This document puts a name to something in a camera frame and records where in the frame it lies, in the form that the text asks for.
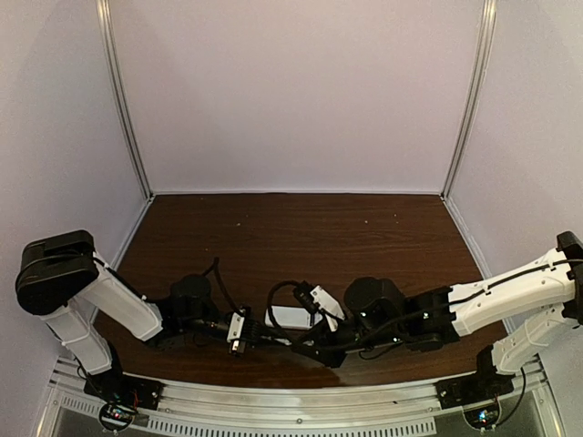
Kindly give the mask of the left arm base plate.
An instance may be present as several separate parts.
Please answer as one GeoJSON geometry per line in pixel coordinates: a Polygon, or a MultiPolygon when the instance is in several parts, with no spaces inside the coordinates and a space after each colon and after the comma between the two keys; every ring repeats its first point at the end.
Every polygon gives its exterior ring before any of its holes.
{"type": "Polygon", "coordinates": [[[84,393],[102,401],[135,409],[155,411],[158,408],[163,384],[159,381],[134,376],[89,375],[84,393]]]}

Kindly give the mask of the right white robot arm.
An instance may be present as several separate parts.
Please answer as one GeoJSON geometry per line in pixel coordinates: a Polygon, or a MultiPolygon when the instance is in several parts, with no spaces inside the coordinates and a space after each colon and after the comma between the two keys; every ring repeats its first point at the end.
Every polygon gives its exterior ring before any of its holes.
{"type": "Polygon", "coordinates": [[[323,321],[296,340],[294,352],[327,367],[352,351],[390,343],[411,351],[435,351],[516,314],[533,314],[479,355],[480,381],[516,374],[533,355],[582,323],[582,242],[571,231],[540,258],[507,273],[455,284],[407,298],[389,279],[353,281],[344,304],[307,283],[297,300],[323,310],[323,321]]]}

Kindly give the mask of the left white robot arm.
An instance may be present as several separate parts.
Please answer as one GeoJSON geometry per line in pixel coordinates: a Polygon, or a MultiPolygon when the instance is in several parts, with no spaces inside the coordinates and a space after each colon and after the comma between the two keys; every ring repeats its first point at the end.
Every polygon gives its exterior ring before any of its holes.
{"type": "Polygon", "coordinates": [[[275,330],[249,318],[242,310],[228,316],[212,300],[209,274],[175,282],[163,299],[138,293],[97,253],[93,236],[84,229],[24,246],[15,279],[18,304],[37,316],[91,376],[118,371],[114,348],[83,314],[91,304],[154,348],[187,333],[203,331],[227,342],[287,345],[275,330]]]}

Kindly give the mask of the white remote control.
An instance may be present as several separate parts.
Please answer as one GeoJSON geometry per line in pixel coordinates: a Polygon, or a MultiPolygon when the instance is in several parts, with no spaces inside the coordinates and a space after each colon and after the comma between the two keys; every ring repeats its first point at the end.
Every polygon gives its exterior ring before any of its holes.
{"type": "Polygon", "coordinates": [[[273,306],[273,316],[286,330],[309,330],[322,320],[319,313],[311,314],[304,308],[273,306]]]}

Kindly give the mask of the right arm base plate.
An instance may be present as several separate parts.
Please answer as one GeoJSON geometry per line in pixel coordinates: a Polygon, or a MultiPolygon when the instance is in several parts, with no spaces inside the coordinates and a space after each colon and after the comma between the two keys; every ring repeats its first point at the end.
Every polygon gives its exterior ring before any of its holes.
{"type": "Polygon", "coordinates": [[[443,410],[494,399],[514,390],[513,376],[480,376],[477,373],[440,380],[436,394],[443,410]]]}

